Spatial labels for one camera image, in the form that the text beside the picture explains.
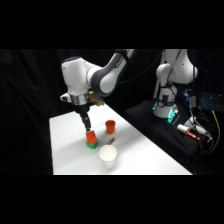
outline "red cup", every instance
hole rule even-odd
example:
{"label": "red cup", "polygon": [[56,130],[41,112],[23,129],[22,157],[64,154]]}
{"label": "red cup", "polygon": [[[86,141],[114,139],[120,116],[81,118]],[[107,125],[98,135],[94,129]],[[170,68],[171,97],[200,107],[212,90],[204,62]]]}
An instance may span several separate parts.
{"label": "red cup", "polygon": [[106,127],[107,127],[107,133],[113,134],[115,132],[115,121],[107,121],[106,122]]}

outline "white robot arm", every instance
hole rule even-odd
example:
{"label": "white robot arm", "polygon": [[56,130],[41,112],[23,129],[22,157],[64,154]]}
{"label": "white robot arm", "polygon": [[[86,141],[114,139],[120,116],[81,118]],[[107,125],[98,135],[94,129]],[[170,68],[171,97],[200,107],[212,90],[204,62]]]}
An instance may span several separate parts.
{"label": "white robot arm", "polygon": [[68,58],[62,63],[68,93],[61,96],[61,100],[74,105],[74,110],[81,115],[87,132],[91,129],[87,114],[90,109],[89,90],[100,97],[111,95],[136,51],[136,49],[117,49],[104,68],[91,64],[81,57]]}
{"label": "white robot arm", "polygon": [[[170,111],[174,108],[177,89],[173,83],[189,84],[194,79],[194,65],[188,58],[187,49],[166,49],[165,61],[156,72],[160,93],[154,114],[160,118],[169,118]],[[197,75],[198,70],[195,68],[195,77]]]}

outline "cable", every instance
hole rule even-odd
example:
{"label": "cable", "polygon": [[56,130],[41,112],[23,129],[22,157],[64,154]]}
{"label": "cable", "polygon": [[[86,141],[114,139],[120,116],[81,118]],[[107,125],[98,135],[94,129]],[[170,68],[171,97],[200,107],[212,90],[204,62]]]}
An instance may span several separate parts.
{"label": "cable", "polygon": [[161,55],[165,52],[166,50],[162,51],[159,56],[152,62],[151,65],[149,65],[142,73],[140,73],[139,75],[137,75],[136,77],[132,78],[132,79],[129,79],[127,81],[124,81],[124,82],[120,82],[118,83],[118,85],[121,85],[121,84],[125,84],[125,83],[128,83],[128,82],[132,82],[134,81],[135,79],[139,78],[140,76],[144,75],[154,64],[155,62],[161,57]]}
{"label": "cable", "polygon": [[204,78],[204,81],[203,81],[203,84],[202,84],[202,88],[201,88],[201,92],[204,91],[204,88],[205,88],[205,83],[207,81],[207,77],[208,77],[208,71],[206,71],[205,69],[197,66],[198,69],[200,69],[201,71],[205,72],[205,78]]}
{"label": "cable", "polygon": [[192,92],[191,96],[193,97],[195,95],[195,79],[196,79],[196,74],[195,74],[195,49],[194,49],[194,57],[193,57],[193,86],[192,86]]}
{"label": "cable", "polygon": [[[178,53],[178,55],[177,55],[177,57],[176,57],[176,61],[177,61],[177,59],[179,58],[181,51],[182,51],[182,49],[180,49],[180,51],[179,51],[179,53]],[[168,84],[168,82],[169,82],[169,77],[170,77],[170,74],[171,74],[172,70],[173,70],[173,69],[171,68],[170,73],[169,73],[169,75],[168,75],[168,77],[167,77],[167,87],[170,88],[170,90],[172,91],[172,93],[173,93],[175,99],[176,99],[177,102],[180,104],[180,102],[178,101],[178,99],[177,99],[177,97],[176,97],[176,94],[173,92],[173,90],[171,89],[171,87],[170,87],[169,84]],[[185,113],[184,109],[183,109],[182,107],[181,107],[181,109],[182,109],[183,113],[185,114],[185,116],[187,117],[187,119],[189,120],[189,122],[192,124],[190,118],[188,118],[188,116],[187,116],[187,114]],[[197,131],[197,129],[196,129],[196,126],[195,126],[194,124],[192,124],[192,126],[194,127],[194,130],[198,133],[198,131]]]}
{"label": "cable", "polygon": [[201,111],[201,113],[202,113],[202,115],[203,115],[203,117],[204,117],[204,119],[205,119],[205,121],[206,121],[206,124],[207,124],[208,127],[209,127],[209,131],[211,132],[211,131],[212,131],[212,127],[210,126],[210,124],[209,124],[208,121],[206,120],[206,116],[205,116],[203,110],[201,109],[200,106],[198,107],[198,109]]}
{"label": "cable", "polygon": [[[199,124],[199,122],[194,118],[194,122],[200,127],[200,128],[203,128],[202,127],[202,125],[201,124]],[[212,135],[207,131],[207,130],[205,130],[206,131],[206,136],[210,139],[210,140],[212,140],[212,146],[211,146],[211,148],[208,150],[208,151],[210,151],[211,149],[212,149],[212,147],[214,146],[214,140],[213,140],[213,137],[212,137]]]}
{"label": "cable", "polygon": [[200,118],[200,119],[202,119],[202,120],[208,121],[208,122],[210,122],[210,123],[213,122],[212,120],[209,120],[209,118],[201,117],[201,116],[199,116],[198,114],[197,114],[197,118]]}
{"label": "cable", "polygon": [[[175,96],[177,102],[180,104],[179,100],[177,99],[177,97],[176,97],[175,93],[173,92],[173,90],[171,89],[171,87],[170,87],[170,86],[168,86],[168,87],[169,87],[170,90],[172,91],[172,93],[173,93],[173,95]],[[183,113],[185,114],[185,116],[188,118],[188,116],[187,116],[187,114],[185,113],[184,109],[183,109],[182,107],[181,107],[181,109],[182,109]],[[194,130],[198,133],[197,128],[196,128],[196,125],[195,125],[195,124],[192,124],[192,127],[193,127]],[[194,173],[195,175],[197,175],[197,173],[196,173],[196,162],[197,162],[197,160],[198,160],[198,158],[199,158],[200,156],[201,156],[201,155],[199,155],[198,157],[196,157],[195,162],[194,162],[194,165],[193,165],[193,167],[192,167],[192,169],[193,169],[193,173]]]}
{"label": "cable", "polygon": [[216,115],[215,115],[215,112],[212,111],[212,113],[213,113],[213,116],[214,116],[215,121],[216,121],[216,123],[217,123],[218,131],[219,131],[219,136],[218,136],[218,140],[217,140],[217,142],[216,142],[216,144],[215,144],[215,147],[214,147],[214,148],[211,150],[211,152],[209,152],[207,155],[210,155],[211,153],[214,152],[214,150],[216,149],[217,145],[219,144],[220,136],[221,136],[221,130],[220,130],[220,126],[219,126],[218,119],[217,119],[217,117],[216,117]]}
{"label": "cable", "polygon": [[162,54],[162,58],[161,58],[161,62],[160,62],[160,65],[164,64],[165,63],[165,51],[163,51],[163,54]]}
{"label": "cable", "polygon": [[[214,141],[213,141],[213,138],[212,138],[212,145],[211,145],[211,147],[210,147],[210,149],[207,151],[207,152],[209,152],[212,148],[213,148],[213,146],[214,146]],[[207,152],[202,152],[200,155],[198,155],[198,157],[195,159],[195,162],[194,162],[194,167],[193,167],[193,172],[194,172],[194,174],[195,175],[197,175],[197,173],[196,173],[196,166],[197,166],[197,160],[200,158],[200,156],[203,156],[203,155],[205,155]]]}

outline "black background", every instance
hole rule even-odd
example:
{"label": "black background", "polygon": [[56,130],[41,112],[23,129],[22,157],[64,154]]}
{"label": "black background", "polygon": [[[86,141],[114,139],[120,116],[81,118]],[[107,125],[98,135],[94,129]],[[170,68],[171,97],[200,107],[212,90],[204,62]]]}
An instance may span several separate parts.
{"label": "black background", "polygon": [[[115,49],[0,50],[0,174],[52,174],[49,119],[73,111],[60,101],[67,92],[61,62],[73,56],[105,66]],[[142,72],[162,49],[139,49],[122,80]],[[120,115],[153,96],[154,66],[105,99]],[[196,66],[209,71],[205,90],[224,94],[224,49],[197,49]],[[199,73],[197,85],[204,79]]]}

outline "white table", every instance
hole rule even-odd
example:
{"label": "white table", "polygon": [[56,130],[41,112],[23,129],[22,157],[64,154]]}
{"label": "white table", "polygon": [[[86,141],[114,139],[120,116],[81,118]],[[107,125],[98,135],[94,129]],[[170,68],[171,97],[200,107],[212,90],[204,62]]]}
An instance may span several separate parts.
{"label": "white table", "polygon": [[[191,175],[107,105],[91,107],[89,117],[99,141],[95,150],[86,146],[86,131],[78,114],[50,119],[55,175]],[[113,135],[106,132],[107,120],[117,123]],[[118,157],[115,167],[107,170],[98,153],[113,137],[117,137],[113,145]]]}

